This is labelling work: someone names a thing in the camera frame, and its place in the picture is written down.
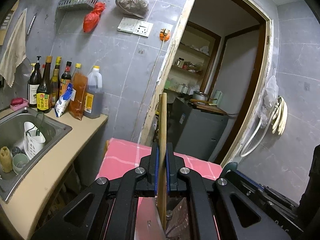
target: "bottle cap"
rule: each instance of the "bottle cap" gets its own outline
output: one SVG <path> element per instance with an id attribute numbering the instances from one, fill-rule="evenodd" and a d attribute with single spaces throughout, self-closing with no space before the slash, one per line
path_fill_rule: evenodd
<path id="1" fill-rule="evenodd" d="M 52 56 L 47 56 L 45 59 L 46 63 L 51 63 L 52 62 Z"/>
<path id="2" fill-rule="evenodd" d="M 60 63 L 61 63 L 61 57 L 57 57 L 57 59 L 56 59 L 56 65 L 60 65 Z"/>

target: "white switch panel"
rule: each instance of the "white switch panel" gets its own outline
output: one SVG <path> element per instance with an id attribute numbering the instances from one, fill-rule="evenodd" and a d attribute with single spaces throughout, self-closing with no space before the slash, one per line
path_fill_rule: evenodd
<path id="1" fill-rule="evenodd" d="M 118 30 L 121 32 L 134 33 L 148 37 L 152 27 L 153 23 L 123 17 L 118 26 Z"/>

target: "sink rim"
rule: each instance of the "sink rim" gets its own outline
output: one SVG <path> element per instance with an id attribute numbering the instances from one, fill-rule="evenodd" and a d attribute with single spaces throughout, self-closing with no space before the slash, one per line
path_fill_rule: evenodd
<path id="1" fill-rule="evenodd" d="M 36 111 L 35 109 L 32 109 L 30 107 L 24 107 L 21 108 L 15 112 L 12 112 L 2 118 L 0 118 L 0 125 L 6 121 L 8 121 L 11 118 L 14 118 L 17 115 L 20 114 L 31 114 L 33 116 L 36 116 L 36 114 L 38 113 L 38 111 Z M 31 171 L 31 169 L 38 163 L 38 161 L 45 155 L 47 154 L 47 152 L 49 150 L 52 149 L 52 147 L 54 147 L 64 136 L 66 136 L 71 130 L 72 127 L 64 124 L 62 122 L 59 122 L 55 119 L 52 119 L 51 117 L 45 115 L 45 122 L 47 122 L 48 124 L 52 125 L 55 130 L 57 130 L 58 128 L 63 129 L 63 131 L 61 133 L 59 133 L 58 135 L 55 135 L 47 145 L 45 145 L 45 147 L 38 153 L 36 154 L 36 156 L 34 156 L 30 161 L 30 166 L 28 166 L 27 169 L 25 169 L 22 173 L 14 176 L 12 179 L 8 179 L 6 181 L 8 181 L 8 189 L 5 191 L 5 189 L 3 187 L 1 187 L 1 180 L 0 180 L 0 197 L 3 199 L 3 201 L 5 203 L 8 203 L 10 198 L 12 197 L 13 193 L 15 192 L 15 190 L 17 189 L 17 187 L 19 186 L 19 184 L 22 182 L 22 180 L 26 177 L 26 175 L 29 173 L 29 171 Z"/>

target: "beige countertop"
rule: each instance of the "beige countertop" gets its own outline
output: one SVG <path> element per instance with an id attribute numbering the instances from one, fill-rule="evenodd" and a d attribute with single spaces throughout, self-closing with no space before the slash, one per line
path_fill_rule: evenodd
<path id="1" fill-rule="evenodd" d="M 13 112 L 11 109 L 0 112 L 0 118 L 11 112 Z M 69 113 L 57 118 L 54 110 L 46 115 L 71 126 L 71 132 L 53 146 L 29 171 L 13 193 L 9 203 L 6 204 L 0 199 L 5 214 L 24 239 L 31 238 L 43 208 L 68 167 L 98 128 L 108 119 L 102 114 L 96 119 L 84 116 L 80 121 Z"/>

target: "pink tablecloth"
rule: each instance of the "pink tablecloth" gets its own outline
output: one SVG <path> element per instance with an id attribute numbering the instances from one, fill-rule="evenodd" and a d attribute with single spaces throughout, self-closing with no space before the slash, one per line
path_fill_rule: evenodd
<path id="1" fill-rule="evenodd" d="M 111 138 L 97 178 L 106 177 L 109 180 L 122 177 L 127 171 L 138 167 L 140 159 L 150 155 L 151 147 Z M 185 165 L 208 179 L 219 177 L 222 168 L 220 165 L 205 162 L 194 157 L 174 153 L 184 159 Z M 164 240 L 154 198 L 139 198 L 136 228 L 136 240 Z"/>

